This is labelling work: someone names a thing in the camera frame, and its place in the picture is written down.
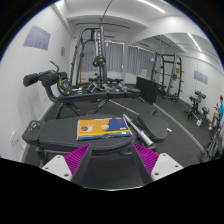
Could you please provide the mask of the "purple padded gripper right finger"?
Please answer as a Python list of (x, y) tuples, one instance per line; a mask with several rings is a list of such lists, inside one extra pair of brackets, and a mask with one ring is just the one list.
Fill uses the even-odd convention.
[(136, 143), (133, 146), (133, 155), (146, 181), (156, 181), (182, 169), (182, 166), (167, 153), (157, 154)]

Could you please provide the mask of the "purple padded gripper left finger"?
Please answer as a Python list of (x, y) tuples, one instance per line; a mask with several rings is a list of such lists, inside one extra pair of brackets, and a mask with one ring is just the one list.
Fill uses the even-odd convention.
[(90, 145), (84, 145), (69, 154), (56, 155), (42, 169), (68, 181), (80, 181), (91, 156)]

